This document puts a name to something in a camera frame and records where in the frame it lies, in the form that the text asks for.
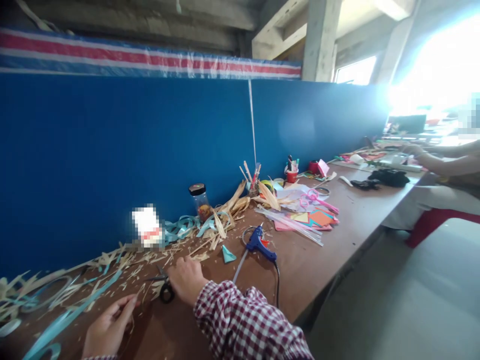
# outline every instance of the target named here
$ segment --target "person's hand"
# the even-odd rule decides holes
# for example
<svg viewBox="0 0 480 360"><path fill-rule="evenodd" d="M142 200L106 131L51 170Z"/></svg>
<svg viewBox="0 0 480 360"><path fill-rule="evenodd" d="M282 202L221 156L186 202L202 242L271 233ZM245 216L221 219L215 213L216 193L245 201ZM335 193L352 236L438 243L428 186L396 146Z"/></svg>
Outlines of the person's hand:
<svg viewBox="0 0 480 360"><path fill-rule="evenodd" d="M191 307L195 306L200 292L209 282L202 274L200 263L193 261L190 256L180 257L176 266L168 269L168 277L180 299Z"/></svg>
<svg viewBox="0 0 480 360"><path fill-rule="evenodd" d="M132 312L140 303L132 294L115 301L86 332L82 358L116 355Z"/></svg>
<svg viewBox="0 0 480 360"><path fill-rule="evenodd" d="M419 146L419 145L407 145L407 146L404 146L404 147L401 149L401 152L402 152L402 153L405 153L405 154L409 154L409 155L418 156L418 155L424 153L425 150L422 149L422 147Z"/></svg>

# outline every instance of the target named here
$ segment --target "long wooden desk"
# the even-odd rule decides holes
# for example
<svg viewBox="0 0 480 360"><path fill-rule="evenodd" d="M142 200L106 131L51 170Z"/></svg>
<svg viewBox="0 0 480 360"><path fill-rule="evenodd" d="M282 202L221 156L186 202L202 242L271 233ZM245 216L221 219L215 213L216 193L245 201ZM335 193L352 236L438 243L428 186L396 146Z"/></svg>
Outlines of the long wooden desk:
<svg viewBox="0 0 480 360"><path fill-rule="evenodd" d="M343 175L349 180L362 181L370 175L365 171L337 165L333 165L331 169L337 172L338 176ZM242 232L249 226L257 226L264 222L265 232L271 235L271 237L267 235L267 239L271 241L269 248L278 255L280 309L293 322L418 180L411 178L411 182L405 188L382 186L378 191L362 191L349 187L338 177L329 182L326 187L331 193L327 201L340 209L338 216L340 224L331 232L324 233L322 237L324 247L297 232L275 231L271 221L249 209L244 213L245 218L237 223L236 228L228 232L223 243L236 255L237 260L224 264L219 245L210 258L202 262L203 274L215 282L231 280L245 251L241 241ZM300 182L310 186L318 184L316 180L306 178L302 178ZM176 257L186 255L186 251L187 249ZM156 274L157 268L151 264L144 266L138 275L140 279L144 279ZM79 316L56 338L55 342L60 342L62 347L60 359L79 359L88 326L114 300L136 293L142 285L142 281L136 281L122 291L118 288L121 283L119 280L110 288L115 291L114 297L101 297L90 312ZM275 304L276 283L277 273L270 262L261 255L247 256L237 280L241 290L256 287L266 296L270 304ZM87 286L80 299L89 294L91 289ZM124 340L119 354L125 359L211 358L208 343L196 326L192 309L179 299L168 305L158 300L149 302L151 296L151 292L147 294L144 306L134 312L134 331L127 344ZM27 316L21 314L20 327L0 343L0 355L7 359L21 359L36 341L34 335L41 333L63 311L64 309L56 308L44 314L45 311L41 309Z"/></svg>

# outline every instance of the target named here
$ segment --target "red stool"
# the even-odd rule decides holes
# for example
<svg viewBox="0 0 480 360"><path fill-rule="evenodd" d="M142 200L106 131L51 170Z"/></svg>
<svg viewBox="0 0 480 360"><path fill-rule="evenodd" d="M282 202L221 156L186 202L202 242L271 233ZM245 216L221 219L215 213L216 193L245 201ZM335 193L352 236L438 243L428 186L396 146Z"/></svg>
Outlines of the red stool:
<svg viewBox="0 0 480 360"><path fill-rule="evenodd" d="M425 211L415 224L410 237L405 242L407 246L414 249L433 233L440 225L448 219L457 218L480 224L480 215L472 215L466 212L436 209Z"/></svg>

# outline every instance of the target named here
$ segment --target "black jar lid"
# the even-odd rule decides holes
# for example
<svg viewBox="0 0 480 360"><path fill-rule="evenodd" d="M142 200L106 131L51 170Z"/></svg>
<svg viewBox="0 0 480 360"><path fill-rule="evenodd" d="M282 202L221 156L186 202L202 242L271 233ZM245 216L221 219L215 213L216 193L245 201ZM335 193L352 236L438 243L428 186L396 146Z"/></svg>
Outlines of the black jar lid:
<svg viewBox="0 0 480 360"><path fill-rule="evenodd" d="M190 195L197 196L197 195L205 194L205 192L207 191L207 188L205 187L205 184L198 183L190 186L188 188L188 191L190 192Z"/></svg>

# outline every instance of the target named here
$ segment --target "red cup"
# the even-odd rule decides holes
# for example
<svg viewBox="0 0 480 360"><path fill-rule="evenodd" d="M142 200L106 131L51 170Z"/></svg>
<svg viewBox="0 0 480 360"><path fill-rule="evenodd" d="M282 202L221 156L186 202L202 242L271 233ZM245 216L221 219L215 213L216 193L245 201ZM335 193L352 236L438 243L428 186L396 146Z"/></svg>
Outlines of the red cup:
<svg viewBox="0 0 480 360"><path fill-rule="evenodd" d="M286 182L290 184L295 184L297 181L297 175L299 174L299 171L287 171L286 172Z"/></svg>
<svg viewBox="0 0 480 360"><path fill-rule="evenodd" d="M308 171L310 171L312 174L320 174L319 162L318 161L310 161L310 163L308 164Z"/></svg>

